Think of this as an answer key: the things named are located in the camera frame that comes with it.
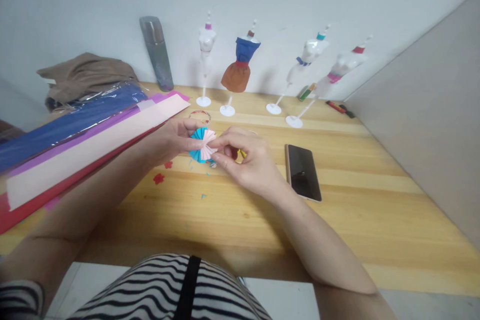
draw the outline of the red paper sheet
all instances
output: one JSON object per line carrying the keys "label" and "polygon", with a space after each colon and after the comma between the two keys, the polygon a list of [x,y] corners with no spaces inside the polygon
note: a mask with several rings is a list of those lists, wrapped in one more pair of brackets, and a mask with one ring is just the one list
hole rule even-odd
{"label": "red paper sheet", "polygon": [[107,155],[99,158],[95,162],[92,162],[89,166],[84,167],[82,170],[76,172],[72,176],[59,182],[57,185],[51,187],[47,191],[43,192],[39,196],[33,198],[29,202],[23,204],[22,206],[16,208],[13,211],[9,211],[10,205],[9,205],[8,194],[6,192],[1,194],[0,195],[0,234],[3,234],[10,228],[14,227],[16,224],[18,224],[23,219],[30,216],[34,212],[36,212],[38,209],[40,209],[50,200],[60,195],[62,192],[64,192],[65,190],[67,190],[77,182],[79,182],[85,176],[87,176],[88,174],[90,174],[91,172],[93,172],[103,164],[105,164],[107,161],[112,159],[114,156],[118,155],[123,150],[130,147],[135,142],[145,137],[150,132],[158,129],[162,125],[163,123],[149,131],[144,132],[143,134],[137,136],[136,138],[130,140],[129,142],[123,144],[122,146],[117,147],[115,150],[109,152]]}

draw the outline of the blue paper top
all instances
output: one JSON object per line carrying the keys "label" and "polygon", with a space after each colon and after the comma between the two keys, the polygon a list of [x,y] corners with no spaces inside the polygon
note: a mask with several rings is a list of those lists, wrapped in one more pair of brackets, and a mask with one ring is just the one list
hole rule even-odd
{"label": "blue paper top", "polygon": [[241,63],[249,63],[255,50],[260,46],[259,42],[251,42],[240,37],[236,38],[236,60]]}

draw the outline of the brown paper skirt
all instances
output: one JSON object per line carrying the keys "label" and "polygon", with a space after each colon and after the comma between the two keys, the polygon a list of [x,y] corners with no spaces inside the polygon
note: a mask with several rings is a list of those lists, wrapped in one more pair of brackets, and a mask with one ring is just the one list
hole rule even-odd
{"label": "brown paper skirt", "polygon": [[239,67],[234,62],[226,68],[221,84],[233,93],[243,93],[250,78],[250,68]]}

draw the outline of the gray partition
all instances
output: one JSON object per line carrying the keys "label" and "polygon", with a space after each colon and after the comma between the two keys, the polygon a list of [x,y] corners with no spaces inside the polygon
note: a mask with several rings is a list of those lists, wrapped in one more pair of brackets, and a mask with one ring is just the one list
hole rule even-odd
{"label": "gray partition", "polygon": [[480,0],[466,0],[347,104],[480,249]]}

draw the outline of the paper fan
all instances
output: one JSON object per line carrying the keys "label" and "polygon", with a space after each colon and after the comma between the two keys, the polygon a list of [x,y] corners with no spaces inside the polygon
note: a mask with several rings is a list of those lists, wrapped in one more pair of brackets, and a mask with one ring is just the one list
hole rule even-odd
{"label": "paper fan", "polygon": [[212,149],[207,144],[217,138],[215,131],[210,130],[208,127],[202,127],[197,129],[191,137],[203,140],[203,147],[200,150],[190,151],[190,156],[201,164],[205,163],[207,160],[212,160],[212,154],[218,149]]}

